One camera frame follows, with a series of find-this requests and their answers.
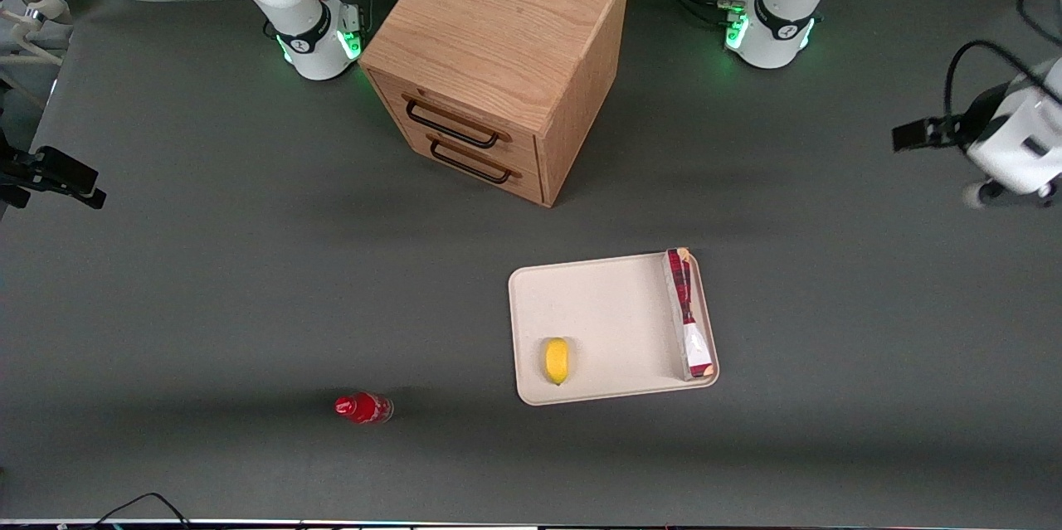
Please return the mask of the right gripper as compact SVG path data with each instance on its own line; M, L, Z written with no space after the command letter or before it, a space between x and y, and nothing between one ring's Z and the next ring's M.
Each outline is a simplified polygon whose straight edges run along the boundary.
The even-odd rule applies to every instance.
M72 196L99 210L107 195L96 186L98 177L95 168L56 148L41 147L36 153L15 148L1 130L1 201L7 207L24 209L37 190Z

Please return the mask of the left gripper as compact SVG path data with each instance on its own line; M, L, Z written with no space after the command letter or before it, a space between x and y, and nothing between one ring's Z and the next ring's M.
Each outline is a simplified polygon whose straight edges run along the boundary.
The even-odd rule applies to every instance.
M1060 59L1037 65L1033 74L1055 97L1025 74L1001 85L998 99L990 100L987 122L963 142L959 118L930 117L892 129L892 151L958 148L986 174L987 187L1003 192L1059 192L1060 190Z

